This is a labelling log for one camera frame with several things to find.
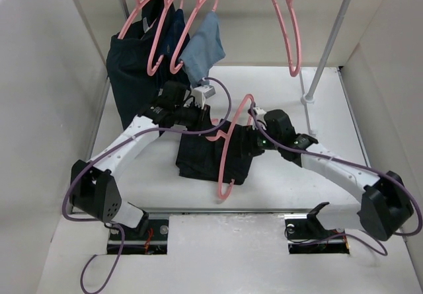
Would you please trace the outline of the black trousers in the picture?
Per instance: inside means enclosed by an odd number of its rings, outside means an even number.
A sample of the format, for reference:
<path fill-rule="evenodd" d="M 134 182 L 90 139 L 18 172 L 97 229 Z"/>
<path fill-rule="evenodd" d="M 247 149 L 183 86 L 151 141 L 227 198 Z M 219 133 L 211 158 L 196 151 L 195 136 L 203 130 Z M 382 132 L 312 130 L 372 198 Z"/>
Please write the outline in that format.
<path fill-rule="evenodd" d="M 247 126 L 235 125 L 227 150 L 223 182 L 241 185 L 247 178 L 252 159 L 264 153 L 253 146 Z M 217 182 L 225 140 L 210 141 L 204 135 L 183 134 L 180 138 L 176 166 L 185 178 Z"/>

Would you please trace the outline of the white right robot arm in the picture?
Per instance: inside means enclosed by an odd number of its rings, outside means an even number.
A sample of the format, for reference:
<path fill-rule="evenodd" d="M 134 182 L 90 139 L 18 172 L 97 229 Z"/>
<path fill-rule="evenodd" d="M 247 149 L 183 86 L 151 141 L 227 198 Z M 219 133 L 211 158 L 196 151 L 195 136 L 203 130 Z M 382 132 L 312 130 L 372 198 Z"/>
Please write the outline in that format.
<path fill-rule="evenodd" d="M 241 134 L 242 154 L 255 157 L 278 151 L 284 160 L 326 178 L 356 200 L 351 205 L 322 202 L 316 206 L 305 221 L 311 236 L 354 229 L 386 241 L 417 212 L 416 202 L 398 174 L 383 174 L 341 159 L 314 137 L 297 133 L 283 110 L 267 112 L 253 106 L 248 113 L 253 124 Z"/>

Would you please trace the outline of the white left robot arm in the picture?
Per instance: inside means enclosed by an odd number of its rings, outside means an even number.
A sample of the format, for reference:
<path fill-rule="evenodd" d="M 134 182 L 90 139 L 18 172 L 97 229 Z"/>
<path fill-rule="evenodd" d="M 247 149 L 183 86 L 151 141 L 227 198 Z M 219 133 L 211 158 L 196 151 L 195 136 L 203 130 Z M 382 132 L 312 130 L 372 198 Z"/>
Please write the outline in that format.
<path fill-rule="evenodd" d="M 146 211 L 124 201 L 117 181 L 128 165 L 166 129 L 174 125 L 188 131 L 212 128 L 206 100 L 215 94 L 211 85 L 186 92 L 175 81 L 165 83 L 161 94 L 136 113 L 129 126 L 91 161 L 77 161 L 71 169 L 69 202 L 103 223 L 119 224 L 133 239 L 148 229 Z"/>

